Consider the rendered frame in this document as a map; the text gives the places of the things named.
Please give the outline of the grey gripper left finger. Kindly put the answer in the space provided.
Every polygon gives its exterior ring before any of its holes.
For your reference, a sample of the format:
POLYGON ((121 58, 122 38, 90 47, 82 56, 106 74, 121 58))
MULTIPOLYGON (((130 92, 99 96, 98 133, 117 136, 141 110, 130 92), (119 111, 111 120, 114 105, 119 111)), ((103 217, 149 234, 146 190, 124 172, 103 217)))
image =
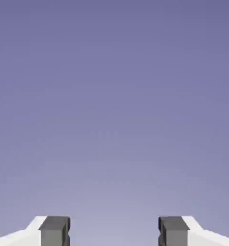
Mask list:
POLYGON ((23 230, 0 237, 0 246, 70 246, 68 216, 36 216, 23 230))

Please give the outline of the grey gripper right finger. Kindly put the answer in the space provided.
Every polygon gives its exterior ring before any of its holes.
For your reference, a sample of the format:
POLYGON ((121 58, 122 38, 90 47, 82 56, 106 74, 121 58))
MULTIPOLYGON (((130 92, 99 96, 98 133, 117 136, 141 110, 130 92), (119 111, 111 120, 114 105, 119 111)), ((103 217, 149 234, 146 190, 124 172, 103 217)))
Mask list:
POLYGON ((229 246, 229 237, 205 230, 193 216, 160 216, 158 246, 229 246))

